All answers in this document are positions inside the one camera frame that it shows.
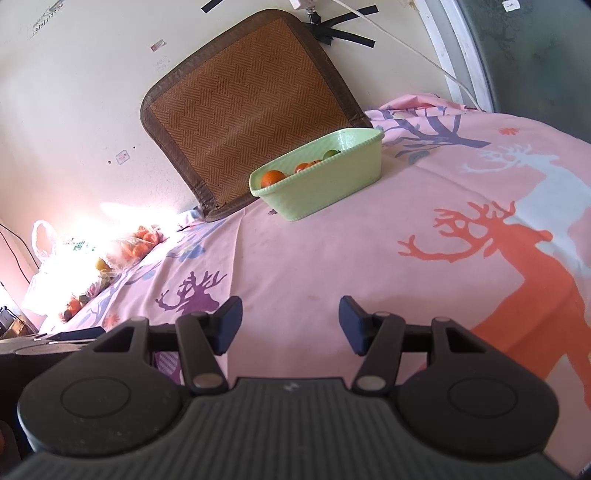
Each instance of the plastic bag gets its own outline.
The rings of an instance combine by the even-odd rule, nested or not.
[[[36,314],[69,320],[115,275],[107,265],[101,268],[95,247],[86,242],[62,242],[44,220],[33,226],[31,240],[41,267],[31,279],[22,306]]]
[[[100,246],[75,239],[62,242],[55,229],[43,220],[35,223],[31,239],[41,267],[31,279],[22,306],[65,322],[161,241],[155,229],[141,226],[129,236]]]
[[[113,272],[119,274],[139,263],[160,242],[157,230],[140,226],[130,236],[107,242],[101,257]]]

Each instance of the bed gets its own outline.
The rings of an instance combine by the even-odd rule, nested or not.
[[[447,316],[555,390],[547,452],[577,473],[591,460],[591,146],[433,95],[367,115],[385,133],[377,183],[293,223],[261,200],[192,222],[53,330],[173,323],[239,295],[242,327],[221,360],[230,380],[350,381],[361,359],[337,321],[343,295],[408,323]],[[406,355],[399,381],[423,363]],[[163,366],[178,378],[175,357]]]

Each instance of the metal screw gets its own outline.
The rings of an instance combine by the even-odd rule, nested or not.
[[[218,374],[200,374],[193,378],[197,388],[217,388],[223,384],[223,378]]]
[[[377,375],[365,375],[357,379],[357,386],[367,392],[377,392],[386,386],[386,381]]]

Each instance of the wall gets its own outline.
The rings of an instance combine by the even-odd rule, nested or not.
[[[194,206],[143,130],[141,101],[222,31],[264,8],[290,9],[288,1],[225,0],[205,14],[206,0],[65,0],[31,37],[54,1],[0,0],[0,215],[23,238],[37,219],[63,235],[92,236],[138,211],[153,218]],[[376,3],[380,24],[436,61],[412,1]],[[325,19],[345,13],[328,0],[319,11]],[[327,49],[363,108],[408,92],[449,96],[440,73],[362,20],[339,28],[378,41],[373,50],[339,40]],[[160,39],[167,44],[152,52]],[[131,158],[119,165],[122,150]]]

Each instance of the deer print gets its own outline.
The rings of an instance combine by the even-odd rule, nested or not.
[[[551,241],[552,234],[508,223],[515,213],[515,202],[508,210],[496,202],[492,202],[492,210],[489,205],[468,205],[476,211],[477,218],[453,210],[435,210],[439,214],[435,227],[442,227],[440,235],[464,240],[465,250],[424,252],[416,246],[412,235],[407,242],[398,242],[407,249],[400,255],[453,263],[481,250],[485,258],[499,252],[524,281],[472,331],[540,378],[546,378],[566,355],[583,383],[584,399],[591,408],[591,328],[584,319],[583,299],[562,264],[536,248],[539,242]],[[471,224],[486,228],[486,233],[472,235]]]
[[[417,142],[411,143],[409,145],[403,145],[407,148],[421,148],[421,147],[428,147],[429,150],[433,148],[443,147],[445,145],[464,145],[465,147],[472,147],[472,148],[484,148],[487,145],[490,145],[490,142],[482,141],[482,140],[472,140],[470,138],[463,138],[457,133],[460,129],[460,122],[462,120],[462,115],[455,115],[453,118],[453,127],[450,130],[448,127],[443,125],[439,117],[437,116],[428,116],[427,122],[429,126],[435,131],[434,134],[428,134],[426,132],[421,132],[419,130],[419,126],[414,126],[408,120],[402,118],[394,118],[391,113],[386,115],[384,114],[384,120],[394,120],[398,125],[394,127],[389,127],[384,130],[384,133],[389,132],[390,130],[406,130],[410,135],[413,137],[398,137],[393,141],[384,141],[384,145],[397,145],[404,141],[409,142]]]
[[[532,153],[531,145],[525,148],[519,145],[501,148],[504,153],[484,151],[480,154],[496,164],[496,167],[471,168],[464,164],[463,170],[467,173],[487,173],[529,166],[543,173],[544,180],[517,201],[519,217],[523,223],[536,230],[548,230],[552,233],[553,243],[542,243],[538,248],[550,255],[558,252],[571,272],[591,274],[591,269],[580,258],[569,236],[572,224],[591,207],[591,188],[567,168],[553,164],[554,160],[558,160],[556,155]],[[519,219],[511,216],[506,223],[519,223]]]
[[[224,275],[222,278],[218,278],[219,273],[218,270],[215,275],[211,275],[206,271],[203,280],[197,285],[195,272],[191,272],[187,280],[179,285],[179,290],[177,291],[179,300],[176,305],[167,305],[164,303],[164,297],[168,294],[169,290],[161,294],[160,299],[156,299],[156,303],[165,311],[176,309],[181,315],[193,312],[215,312],[220,304],[209,293],[206,293],[206,291],[219,285],[226,277]]]

